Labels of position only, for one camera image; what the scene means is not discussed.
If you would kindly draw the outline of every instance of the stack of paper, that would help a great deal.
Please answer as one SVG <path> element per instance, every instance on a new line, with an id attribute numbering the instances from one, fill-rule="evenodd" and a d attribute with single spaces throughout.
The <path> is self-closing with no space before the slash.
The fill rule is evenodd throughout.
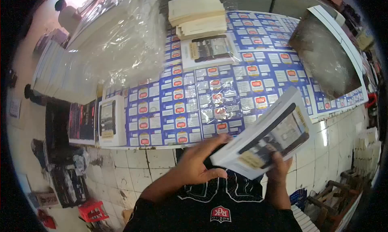
<path id="1" fill-rule="evenodd" d="M 227 29 L 220 0 L 172 0 L 168 2 L 168 14 L 181 40 L 214 36 Z"/>
<path id="2" fill-rule="evenodd" d="M 100 146 L 127 144 L 123 96 L 115 95 L 99 103 L 98 124 Z"/>
<path id="3" fill-rule="evenodd" d="M 61 45 L 49 40 L 36 66 L 31 88 L 50 97 L 87 104 L 95 99 L 98 83 L 85 79 L 82 71 L 70 68 L 59 71 L 59 65 L 67 61 L 64 53 Z"/>

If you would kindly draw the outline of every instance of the clear plastic bag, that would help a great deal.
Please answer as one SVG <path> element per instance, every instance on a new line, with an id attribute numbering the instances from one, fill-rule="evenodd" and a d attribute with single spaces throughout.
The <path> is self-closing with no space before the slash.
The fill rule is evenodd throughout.
<path id="1" fill-rule="evenodd" d="M 91 9 L 69 41 L 67 69 L 106 87 L 158 79 L 166 37 L 158 0 L 98 0 Z"/>

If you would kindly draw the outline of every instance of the shirt logo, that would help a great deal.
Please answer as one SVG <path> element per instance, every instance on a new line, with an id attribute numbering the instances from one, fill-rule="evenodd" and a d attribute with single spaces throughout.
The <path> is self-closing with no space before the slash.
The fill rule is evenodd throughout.
<path id="1" fill-rule="evenodd" d="M 222 222 L 232 222 L 232 218 L 230 217 L 230 210 L 227 208 L 224 208 L 223 206 L 215 207 L 211 210 L 211 216 L 210 221 L 218 221 L 220 223 Z"/>

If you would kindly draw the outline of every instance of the plastic wrap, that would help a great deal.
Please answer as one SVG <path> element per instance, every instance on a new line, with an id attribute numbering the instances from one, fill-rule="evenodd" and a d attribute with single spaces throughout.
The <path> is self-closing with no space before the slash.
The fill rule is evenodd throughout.
<path id="1" fill-rule="evenodd" d="M 67 47 L 71 71 L 104 86 L 136 86 L 163 71 L 165 19 L 157 0 L 98 0 Z"/>
<path id="2" fill-rule="evenodd" d="M 330 100 L 361 86 L 356 70 L 337 38 L 312 13 L 307 12 L 290 38 L 299 55 Z"/>

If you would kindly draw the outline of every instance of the stack of books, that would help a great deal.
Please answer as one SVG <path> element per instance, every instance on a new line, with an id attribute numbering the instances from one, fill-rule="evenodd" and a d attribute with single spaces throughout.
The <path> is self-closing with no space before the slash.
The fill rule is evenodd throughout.
<path id="1" fill-rule="evenodd" d="M 64 57 L 65 49 L 56 40 L 49 40 L 36 66 L 31 88 L 37 92 L 79 104 L 95 100 L 98 82 L 85 79 L 82 70 L 70 68 L 71 61 Z M 67 65 L 59 71 L 59 65 Z"/>
<path id="2" fill-rule="evenodd" d="M 171 0 L 168 20 L 181 40 L 214 36 L 227 29 L 220 0 Z"/>

